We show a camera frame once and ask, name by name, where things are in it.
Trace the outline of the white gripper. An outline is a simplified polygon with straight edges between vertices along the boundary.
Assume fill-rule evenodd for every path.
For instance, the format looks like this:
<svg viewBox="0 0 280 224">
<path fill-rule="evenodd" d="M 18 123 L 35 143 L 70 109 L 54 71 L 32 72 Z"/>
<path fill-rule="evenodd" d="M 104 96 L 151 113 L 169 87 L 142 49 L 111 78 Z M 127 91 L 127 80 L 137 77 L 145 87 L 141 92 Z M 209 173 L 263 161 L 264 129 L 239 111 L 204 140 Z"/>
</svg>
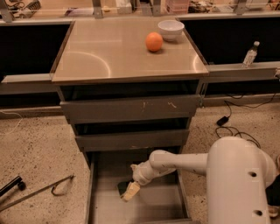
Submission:
<svg viewBox="0 0 280 224">
<path fill-rule="evenodd" d="M 140 191 L 141 186 L 148 185 L 153 179 L 159 178 L 163 174 L 161 171 L 153 168 L 149 161 L 132 164 L 130 168 L 132 169 L 132 179 L 135 182 L 129 182 L 127 192 L 121 198 L 125 202 L 131 200 Z"/>
</svg>

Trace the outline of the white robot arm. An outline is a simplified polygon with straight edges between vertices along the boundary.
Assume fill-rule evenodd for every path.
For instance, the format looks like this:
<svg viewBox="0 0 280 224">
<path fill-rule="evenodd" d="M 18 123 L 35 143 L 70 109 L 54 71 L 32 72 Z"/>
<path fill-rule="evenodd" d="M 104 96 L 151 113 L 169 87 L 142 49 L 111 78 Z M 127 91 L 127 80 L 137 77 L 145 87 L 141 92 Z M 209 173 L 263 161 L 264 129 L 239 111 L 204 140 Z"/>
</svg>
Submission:
<svg viewBox="0 0 280 224">
<path fill-rule="evenodd" d="M 208 224 L 270 224 L 266 188 L 276 179 L 277 167 L 265 151 L 243 138 L 222 137 L 207 153 L 155 150 L 131 169 L 132 180 L 120 190 L 124 201 L 153 179 L 186 170 L 206 177 Z"/>
</svg>

